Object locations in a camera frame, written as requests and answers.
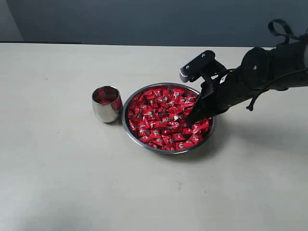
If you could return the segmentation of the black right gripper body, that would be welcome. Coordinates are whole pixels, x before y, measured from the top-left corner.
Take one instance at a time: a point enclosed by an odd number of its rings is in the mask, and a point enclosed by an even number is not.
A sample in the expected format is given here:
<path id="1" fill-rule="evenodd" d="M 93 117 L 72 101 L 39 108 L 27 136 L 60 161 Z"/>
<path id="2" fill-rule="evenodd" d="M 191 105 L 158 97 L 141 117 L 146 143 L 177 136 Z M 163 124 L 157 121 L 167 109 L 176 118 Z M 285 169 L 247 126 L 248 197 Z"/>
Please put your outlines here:
<path id="1" fill-rule="evenodd" d="M 230 107 L 253 97 L 253 90 L 241 80 L 240 72 L 230 72 L 223 77 L 206 80 L 201 84 L 198 98 L 198 115 L 212 117 L 226 112 Z"/>

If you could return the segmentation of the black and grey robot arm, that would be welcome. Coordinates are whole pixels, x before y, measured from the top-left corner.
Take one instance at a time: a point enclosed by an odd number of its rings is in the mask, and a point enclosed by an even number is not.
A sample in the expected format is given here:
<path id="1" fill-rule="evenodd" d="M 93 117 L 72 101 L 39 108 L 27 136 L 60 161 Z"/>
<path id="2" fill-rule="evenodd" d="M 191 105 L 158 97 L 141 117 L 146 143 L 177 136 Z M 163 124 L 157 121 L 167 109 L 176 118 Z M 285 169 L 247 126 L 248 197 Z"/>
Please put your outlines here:
<path id="1" fill-rule="evenodd" d="M 232 69 L 219 63 L 213 51 L 204 51 L 180 69 L 182 82 L 194 82 L 200 77 L 204 82 L 185 119 L 188 124 L 220 115 L 246 100 L 250 100 L 247 109 L 252 111 L 264 92 L 308 85 L 308 37 L 302 35 L 294 43 L 272 50 L 255 47 Z"/>

